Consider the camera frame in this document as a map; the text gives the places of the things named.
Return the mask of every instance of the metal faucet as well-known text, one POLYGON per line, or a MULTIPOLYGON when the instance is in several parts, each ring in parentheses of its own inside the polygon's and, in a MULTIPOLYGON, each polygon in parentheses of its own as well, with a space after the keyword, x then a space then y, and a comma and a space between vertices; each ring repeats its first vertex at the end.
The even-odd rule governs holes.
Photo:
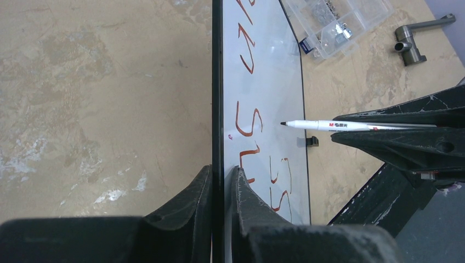
POLYGON ((453 14, 449 14, 443 16, 441 19, 433 21, 400 26, 395 30, 395 36, 398 42, 395 44, 394 50, 402 53, 405 66, 425 62, 426 56, 420 54, 420 51, 415 44, 415 40, 413 40, 413 30, 434 26, 444 26, 453 22, 455 22, 455 16, 453 14))

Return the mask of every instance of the whiteboard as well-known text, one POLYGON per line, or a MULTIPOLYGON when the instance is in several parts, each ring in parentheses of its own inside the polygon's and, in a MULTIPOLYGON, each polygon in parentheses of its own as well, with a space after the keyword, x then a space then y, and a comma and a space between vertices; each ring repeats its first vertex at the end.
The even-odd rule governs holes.
POLYGON ((223 10, 225 200, 228 175, 239 165, 280 216, 310 224, 305 131, 280 125, 304 119, 294 33, 279 0, 227 0, 223 10))

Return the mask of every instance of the clear plastic container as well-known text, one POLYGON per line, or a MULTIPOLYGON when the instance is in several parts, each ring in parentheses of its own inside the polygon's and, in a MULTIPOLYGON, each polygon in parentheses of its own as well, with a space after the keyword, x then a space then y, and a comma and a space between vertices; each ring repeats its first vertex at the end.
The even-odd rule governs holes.
POLYGON ((349 55, 358 47, 357 38, 393 13, 388 0, 285 1, 289 17, 294 15, 305 30, 314 56, 323 59, 339 51, 349 55))

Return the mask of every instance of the marker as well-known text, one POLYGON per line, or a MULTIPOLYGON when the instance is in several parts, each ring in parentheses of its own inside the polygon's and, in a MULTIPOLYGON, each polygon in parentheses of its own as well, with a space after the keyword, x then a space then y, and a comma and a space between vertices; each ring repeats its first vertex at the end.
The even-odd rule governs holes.
POLYGON ((291 121, 281 122, 281 125, 306 130, 323 130, 326 132, 362 132, 364 130, 406 130, 436 127, 436 125, 430 124, 366 123, 342 121, 291 121))

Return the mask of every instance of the plastic box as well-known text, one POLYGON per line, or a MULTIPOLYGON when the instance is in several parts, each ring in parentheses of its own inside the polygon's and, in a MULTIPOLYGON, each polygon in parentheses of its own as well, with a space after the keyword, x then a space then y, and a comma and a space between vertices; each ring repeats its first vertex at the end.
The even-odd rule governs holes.
POLYGON ((302 44, 313 55, 328 59, 342 51, 350 54, 357 38, 393 13, 388 0, 286 0, 307 37, 302 44))

